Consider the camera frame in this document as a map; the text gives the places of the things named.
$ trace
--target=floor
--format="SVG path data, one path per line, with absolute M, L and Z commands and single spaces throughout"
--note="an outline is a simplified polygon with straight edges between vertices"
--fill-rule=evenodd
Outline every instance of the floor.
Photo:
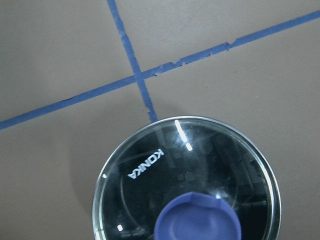
M 94 239 L 108 156 L 185 115 L 247 135 L 278 180 L 279 240 L 317 239 L 320 2 L 118 0 L 142 73 L 108 3 L 0 2 L 0 239 Z

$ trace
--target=gray floor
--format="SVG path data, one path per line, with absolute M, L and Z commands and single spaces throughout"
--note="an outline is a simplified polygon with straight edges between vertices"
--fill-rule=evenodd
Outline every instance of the gray floor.
M 117 3 L 142 70 L 320 9 Z M 0 30 L 0 121 L 133 74 L 104 0 L 3 0 Z M 146 80 L 159 119 L 206 116 L 256 143 L 280 187 L 279 240 L 320 235 L 319 39 L 317 19 Z M 93 239 L 99 171 L 147 112 L 131 84 L 0 131 L 0 239 Z

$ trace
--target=pot lid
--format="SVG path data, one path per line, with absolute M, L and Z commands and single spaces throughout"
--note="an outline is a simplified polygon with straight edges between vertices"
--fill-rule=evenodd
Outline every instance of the pot lid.
M 153 240 L 161 211 L 189 192 L 228 203 L 243 240 L 277 238 L 280 196 L 264 156 L 235 128 L 194 116 L 152 123 L 114 151 L 96 184 L 95 238 Z

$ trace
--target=brand logo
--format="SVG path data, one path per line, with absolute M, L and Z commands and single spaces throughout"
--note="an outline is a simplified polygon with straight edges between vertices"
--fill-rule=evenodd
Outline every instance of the brand logo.
M 143 173 L 147 168 L 149 168 L 152 164 L 158 161 L 161 156 L 165 155 L 164 152 L 159 148 L 155 151 L 150 157 L 148 157 L 143 163 L 141 163 L 136 169 L 132 171 L 132 173 L 128 174 L 128 177 L 132 179 L 136 179 L 141 173 Z

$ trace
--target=blue line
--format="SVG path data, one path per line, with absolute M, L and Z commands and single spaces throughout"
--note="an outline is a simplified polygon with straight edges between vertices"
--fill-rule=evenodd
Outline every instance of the blue line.
M 129 76 L 124 79 L 109 83 L 107 85 L 92 89 L 90 91 L 86 91 L 86 92 L 81 93 L 79 95 L 76 95 L 72 98 L 58 101 L 58 102 L 52 103 L 50 105 L 38 108 L 36 110 L 26 112 L 24 114 L 12 117 L 8 120 L 1 121 L 0 122 L 0 130 L 9 128 L 9 127 L 16 125 L 16 124 L 26 122 L 31 119 L 35 119 L 35 118 L 40 117 L 45 114 L 52 113 L 54 111 L 63 109 L 65 107 L 71 106 L 73 104 L 77 104 L 77 103 L 83 102 L 85 100 L 92 99 L 92 98 L 97 97 L 99 95 L 111 92 L 113 90 L 116 90 L 116 89 L 119 89 L 122 87 L 125 87 L 125 86 L 133 84 L 135 82 L 136 82 L 135 78 L 133 76 Z
M 148 112 L 149 118 L 152 122 L 156 122 L 158 120 L 158 117 L 155 112 L 154 106 L 152 104 L 145 80 L 141 74 L 141 69 L 139 67 L 138 61 L 135 57 L 134 49 L 132 47 L 129 37 L 126 34 L 124 23 L 120 18 L 116 2 L 115 0 L 107 0 L 107 3 L 109 5 L 111 14 L 113 16 L 116 28 L 118 29 L 118 32 L 121 36 L 121 41 L 126 51 L 126 55 L 129 58 L 129 61 L 133 70 L 134 78 L 136 80 L 136 83 L 139 86 L 143 102 L 145 106 L 149 109 L 149 112 Z
M 181 67 L 183 64 L 190 64 L 190 63 L 196 62 L 198 60 L 207 58 L 211 55 L 215 55 L 215 54 L 218 54 L 218 53 L 221 53 L 224 51 L 228 51 L 231 48 L 235 48 L 235 47 L 247 44 L 249 42 L 258 40 L 260 38 L 269 36 L 271 34 L 275 34 L 280 31 L 283 31 L 283 30 L 286 30 L 286 29 L 295 27 L 297 25 L 301 25 L 301 24 L 304 24 L 304 23 L 307 23 L 307 22 L 310 22 L 312 20 L 319 19 L 319 18 L 320 18 L 320 10 L 317 10 L 317 11 L 314 11 L 314 12 L 309 13 L 307 15 L 297 17 L 295 19 L 286 21 L 284 23 L 280 23 L 278 25 L 263 29 L 261 31 L 257 31 L 257 32 L 248 34 L 246 36 L 239 37 L 233 42 L 233 44 L 229 44 L 226 42 L 226 43 L 214 46 L 212 48 L 209 48 L 209 49 L 191 54 L 189 56 L 183 57 L 179 61 L 177 61 L 176 63 L 168 62 L 163 65 L 154 67 L 152 69 L 149 69 L 147 71 L 142 72 L 141 75 L 144 79 L 148 79 L 153 76 L 157 76 L 158 74 L 165 73 L 167 71 Z M 24 113 L 22 115 L 12 117 L 10 119 L 7 119 L 7 120 L 0 122 L 0 130 L 11 127 L 16 124 L 23 123 L 25 121 L 28 121 L 28 120 L 31 120 L 31 119 L 34 119 L 37 117 L 40 117 L 42 115 L 54 112 L 56 110 L 63 109 L 65 107 L 71 106 L 73 104 L 77 104 L 79 102 L 94 98 L 94 97 L 99 96 L 101 94 L 105 94 L 110 91 L 125 87 L 125 86 L 133 84 L 135 82 L 136 82 L 135 76 L 129 76 L 124 79 L 115 81 L 113 83 L 109 83 L 107 85 L 95 88 L 93 90 L 90 90 L 90 91 L 87 91 L 84 93 L 81 93 L 81 94 L 76 95 L 70 99 L 62 100 L 62 101 L 41 107 L 39 109 L 29 111 L 29 112 Z

